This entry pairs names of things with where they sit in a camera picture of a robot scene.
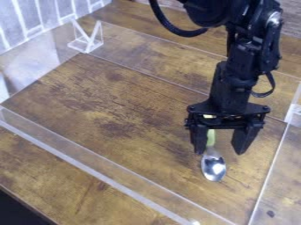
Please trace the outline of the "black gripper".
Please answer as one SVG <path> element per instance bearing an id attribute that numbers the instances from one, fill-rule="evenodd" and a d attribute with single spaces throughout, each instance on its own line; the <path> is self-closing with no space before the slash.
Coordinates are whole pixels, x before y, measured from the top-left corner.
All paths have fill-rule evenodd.
<path id="1" fill-rule="evenodd" d="M 187 107 L 184 126 L 190 129 L 194 152 L 202 155 L 207 145 L 208 129 L 234 129 L 231 146 L 242 155 L 265 125 L 270 108 L 249 102 L 254 79 L 241 80 L 226 62 L 215 68 L 208 99 Z"/>

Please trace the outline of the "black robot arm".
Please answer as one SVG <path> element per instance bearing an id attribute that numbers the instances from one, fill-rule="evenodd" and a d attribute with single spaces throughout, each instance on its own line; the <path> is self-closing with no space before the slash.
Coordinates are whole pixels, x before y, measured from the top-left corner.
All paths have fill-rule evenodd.
<path id="1" fill-rule="evenodd" d="M 192 22 L 206 28 L 223 25 L 227 36 L 227 59 L 216 64 L 208 99 L 187 107 L 186 127 L 194 152 L 207 148 L 207 131 L 231 129 L 231 146 L 246 152 L 265 125 L 270 107 L 254 104 L 250 97 L 263 98 L 273 91 L 255 92 L 258 77 L 274 83 L 278 68 L 279 36 L 283 24 L 277 0 L 188 0 L 184 8 Z"/>

